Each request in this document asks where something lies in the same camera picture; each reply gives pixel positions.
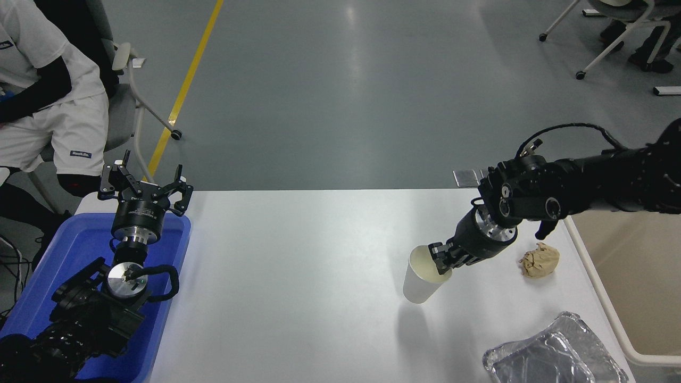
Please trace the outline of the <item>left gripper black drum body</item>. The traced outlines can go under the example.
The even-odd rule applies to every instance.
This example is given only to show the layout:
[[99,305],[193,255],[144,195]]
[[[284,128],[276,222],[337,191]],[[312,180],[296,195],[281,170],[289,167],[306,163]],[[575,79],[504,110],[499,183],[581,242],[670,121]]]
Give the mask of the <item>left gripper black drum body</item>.
[[160,235],[166,211],[170,207],[167,195],[160,194],[157,199],[153,194],[160,187],[156,184],[141,184],[141,196],[135,196],[131,189],[125,189],[119,195],[119,206],[112,225],[112,235],[123,235],[127,228],[141,227],[153,235]]

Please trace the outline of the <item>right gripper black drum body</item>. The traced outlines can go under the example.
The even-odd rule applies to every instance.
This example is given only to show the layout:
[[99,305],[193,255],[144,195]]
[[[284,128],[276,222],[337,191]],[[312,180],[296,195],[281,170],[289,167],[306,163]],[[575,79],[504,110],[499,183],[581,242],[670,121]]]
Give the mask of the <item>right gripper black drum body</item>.
[[487,213],[470,210],[458,223],[452,242],[474,260],[491,259],[514,242],[514,229],[498,226]]

